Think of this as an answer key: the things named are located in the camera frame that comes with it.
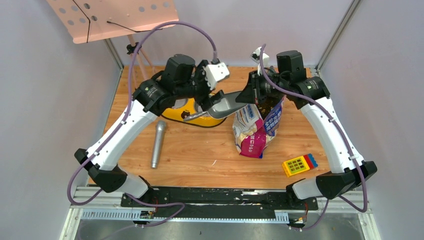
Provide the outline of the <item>silver metal scoop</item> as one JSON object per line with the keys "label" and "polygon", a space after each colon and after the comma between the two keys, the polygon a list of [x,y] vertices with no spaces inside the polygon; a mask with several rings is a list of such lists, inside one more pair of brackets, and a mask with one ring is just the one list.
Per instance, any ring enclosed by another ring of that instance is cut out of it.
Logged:
{"label": "silver metal scoop", "polygon": [[208,110],[202,110],[200,106],[196,107],[195,113],[184,117],[183,121],[192,121],[205,115],[208,115],[214,119],[224,119],[247,105],[247,103],[236,102],[236,97],[240,93],[241,91],[225,93],[224,97]]}

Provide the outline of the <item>yellow double pet bowl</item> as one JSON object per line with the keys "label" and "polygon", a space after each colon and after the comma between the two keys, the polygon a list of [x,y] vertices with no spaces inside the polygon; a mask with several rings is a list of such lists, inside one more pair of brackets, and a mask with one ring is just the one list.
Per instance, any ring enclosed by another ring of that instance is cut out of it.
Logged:
{"label": "yellow double pet bowl", "polygon": [[211,117],[209,114],[205,114],[194,120],[184,121],[186,117],[201,111],[201,107],[193,98],[185,98],[176,100],[175,105],[172,108],[167,108],[161,116],[166,120],[200,128],[214,128],[227,120],[227,118],[216,119]]}

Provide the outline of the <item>cat food bag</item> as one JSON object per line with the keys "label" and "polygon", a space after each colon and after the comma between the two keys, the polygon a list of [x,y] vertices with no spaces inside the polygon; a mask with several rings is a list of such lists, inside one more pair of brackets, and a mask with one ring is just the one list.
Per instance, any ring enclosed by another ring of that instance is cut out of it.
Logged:
{"label": "cat food bag", "polygon": [[261,104],[247,104],[235,112],[232,130],[240,156],[263,157],[265,149],[277,135],[285,99],[286,96],[269,97]]}

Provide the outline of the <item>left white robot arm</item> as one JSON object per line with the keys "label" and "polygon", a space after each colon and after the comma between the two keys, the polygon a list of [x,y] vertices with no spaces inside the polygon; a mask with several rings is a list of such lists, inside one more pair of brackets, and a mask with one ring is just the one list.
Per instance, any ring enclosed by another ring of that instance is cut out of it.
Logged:
{"label": "left white robot arm", "polygon": [[153,193],[148,184],[119,167],[119,159],[135,138],[178,100],[194,99],[203,111],[218,103],[224,97],[223,91],[211,93],[229,76],[227,65],[218,59],[196,64],[188,55],[170,57],[163,70],[143,81],[130,95],[128,106],[112,127],[88,149],[76,150],[74,157],[103,192],[127,193],[140,206],[149,206]]}

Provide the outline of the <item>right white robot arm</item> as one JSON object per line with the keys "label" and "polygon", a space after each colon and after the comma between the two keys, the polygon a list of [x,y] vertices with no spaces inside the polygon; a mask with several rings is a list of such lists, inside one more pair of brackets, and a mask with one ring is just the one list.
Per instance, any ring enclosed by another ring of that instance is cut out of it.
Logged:
{"label": "right white robot arm", "polygon": [[378,168],[373,161],[366,161],[349,139],[324,81],[318,76],[307,77],[302,54],[297,50],[278,53],[276,69],[267,66],[269,57],[263,46],[250,56],[258,69],[249,73],[236,101],[262,104],[270,97],[286,95],[312,126],[330,167],[329,172],[288,185],[286,204],[298,209],[308,198],[332,200],[357,187],[365,191],[365,182]]}

